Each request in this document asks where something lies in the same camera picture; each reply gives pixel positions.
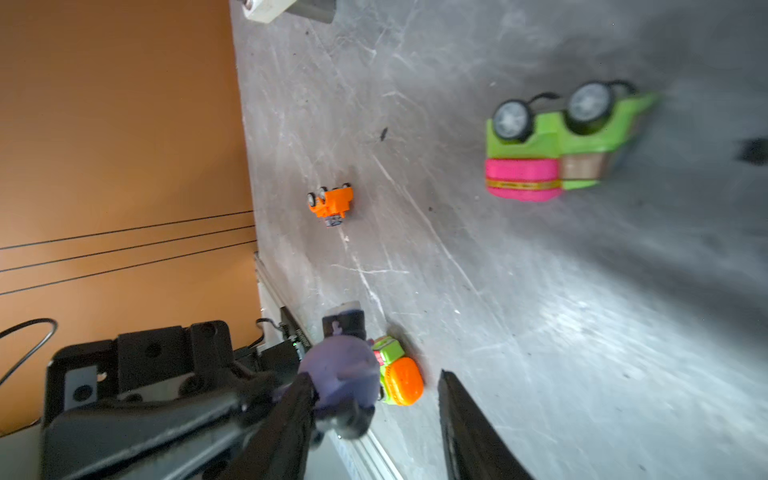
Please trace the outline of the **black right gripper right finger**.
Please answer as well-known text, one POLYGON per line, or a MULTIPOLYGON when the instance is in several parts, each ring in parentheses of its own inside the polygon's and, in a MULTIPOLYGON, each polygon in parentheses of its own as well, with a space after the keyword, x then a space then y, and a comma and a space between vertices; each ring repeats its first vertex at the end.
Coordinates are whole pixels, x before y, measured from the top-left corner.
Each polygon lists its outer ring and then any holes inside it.
POLYGON ((533 480, 453 372, 441 371, 438 393, 448 479, 533 480))

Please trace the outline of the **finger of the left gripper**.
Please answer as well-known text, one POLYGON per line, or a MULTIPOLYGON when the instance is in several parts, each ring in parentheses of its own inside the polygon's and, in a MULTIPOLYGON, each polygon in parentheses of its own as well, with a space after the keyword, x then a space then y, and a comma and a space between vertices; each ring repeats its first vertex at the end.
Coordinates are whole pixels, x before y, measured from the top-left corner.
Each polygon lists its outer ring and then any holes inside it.
POLYGON ((272 408, 272 373, 163 402, 105 400, 42 433, 43 479, 188 479, 230 457, 272 408))

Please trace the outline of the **small purple figure toy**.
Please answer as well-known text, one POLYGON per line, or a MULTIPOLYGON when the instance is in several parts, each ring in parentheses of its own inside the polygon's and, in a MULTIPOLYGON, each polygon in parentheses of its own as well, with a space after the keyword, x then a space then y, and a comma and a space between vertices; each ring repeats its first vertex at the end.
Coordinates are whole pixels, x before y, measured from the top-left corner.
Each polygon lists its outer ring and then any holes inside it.
POLYGON ((379 363, 366 339, 364 312, 349 310, 322 318, 324 338, 301 360, 316 391, 315 429, 344 440, 364 436, 379 400, 379 363))

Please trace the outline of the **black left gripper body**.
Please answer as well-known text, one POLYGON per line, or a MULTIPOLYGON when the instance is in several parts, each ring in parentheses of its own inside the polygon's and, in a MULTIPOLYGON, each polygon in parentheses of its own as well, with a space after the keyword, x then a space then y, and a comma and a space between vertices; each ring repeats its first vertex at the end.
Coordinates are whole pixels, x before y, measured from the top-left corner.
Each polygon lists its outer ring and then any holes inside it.
MULTIPOLYGON (((172 401, 259 373, 272 373, 279 380, 272 410, 296 377, 288 379, 264 369, 254 350, 235 349, 229 327, 222 321, 127 333, 113 340, 65 347, 47 366, 41 446, 43 430, 66 411, 105 400, 172 401)), ((230 457, 188 479, 219 479, 266 417, 230 457)))

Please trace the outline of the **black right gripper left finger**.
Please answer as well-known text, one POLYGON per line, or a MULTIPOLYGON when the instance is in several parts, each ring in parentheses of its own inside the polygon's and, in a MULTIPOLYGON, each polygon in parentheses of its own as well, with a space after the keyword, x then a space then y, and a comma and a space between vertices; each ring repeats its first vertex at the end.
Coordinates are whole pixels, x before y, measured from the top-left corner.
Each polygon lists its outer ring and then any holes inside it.
POLYGON ((303 479, 315 395, 310 375, 299 374, 219 479, 303 479))

